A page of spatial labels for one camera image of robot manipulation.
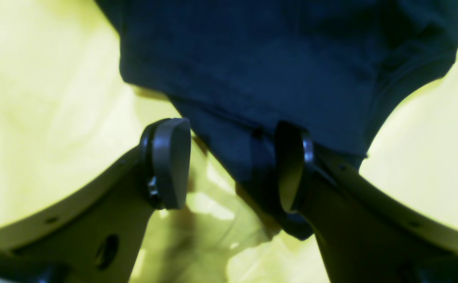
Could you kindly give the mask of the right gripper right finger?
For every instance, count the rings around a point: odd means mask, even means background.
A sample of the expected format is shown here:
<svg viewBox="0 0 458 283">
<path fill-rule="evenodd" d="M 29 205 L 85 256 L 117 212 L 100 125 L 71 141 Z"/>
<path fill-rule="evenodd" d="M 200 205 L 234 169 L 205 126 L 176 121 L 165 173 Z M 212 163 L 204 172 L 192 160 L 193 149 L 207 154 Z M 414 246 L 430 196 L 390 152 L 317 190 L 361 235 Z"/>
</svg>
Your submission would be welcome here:
<svg viewBox="0 0 458 283">
<path fill-rule="evenodd" d="M 378 190 L 309 132 L 275 131 L 283 209 L 311 225 L 332 283 L 458 283 L 458 231 Z"/>
</svg>

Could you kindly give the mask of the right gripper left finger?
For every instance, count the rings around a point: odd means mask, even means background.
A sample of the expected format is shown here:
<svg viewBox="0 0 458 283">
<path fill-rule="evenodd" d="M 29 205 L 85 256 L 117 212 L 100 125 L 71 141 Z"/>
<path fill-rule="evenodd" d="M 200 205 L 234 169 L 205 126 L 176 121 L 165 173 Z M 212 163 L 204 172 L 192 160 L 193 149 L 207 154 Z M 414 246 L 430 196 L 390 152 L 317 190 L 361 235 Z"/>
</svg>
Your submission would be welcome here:
<svg viewBox="0 0 458 283">
<path fill-rule="evenodd" d="M 0 283 L 127 283 L 155 211 L 186 202 L 186 118 L 162 119 L 96 179 L 0 228 Z"/>
</svg>

